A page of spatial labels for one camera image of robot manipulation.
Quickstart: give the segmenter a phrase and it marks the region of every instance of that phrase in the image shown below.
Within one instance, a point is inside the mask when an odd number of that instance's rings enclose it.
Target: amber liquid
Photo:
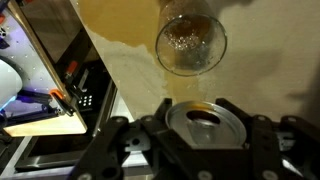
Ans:
[[[79,0],[79,7],[81,18],[91,31],[109,41],[133,47],[144,45],[153,55],[155,64],[158,64],[155,41],[160,5],[157,0]],[[179,77],[165,70],[163,72],[164,80],[167,81],[164,88],[176,102],[204,98],[203,93],[198,90],[197,77]]]
[[[195,7],[201,2],[195,0],[160,0],[160,25],[165,29],[169,44],[177,50],[189,50],[197,47],[209,32],[210,19],[203,16],[189,16],[200,13],[201,8]]]

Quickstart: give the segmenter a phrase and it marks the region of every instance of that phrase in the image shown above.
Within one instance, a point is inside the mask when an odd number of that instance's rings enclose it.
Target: glass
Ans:
[[[160,0],[160,7],[156,54],[166,70],[194,76],[221,61],[226,32],[205,0]]]

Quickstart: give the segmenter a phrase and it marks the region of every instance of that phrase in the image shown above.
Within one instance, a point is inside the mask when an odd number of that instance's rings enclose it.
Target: metal can lid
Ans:
[[[246,140],[242,122],[228,110],[208,102],[183,102],[166,114],[167,126],[191,147],[240,147]]]

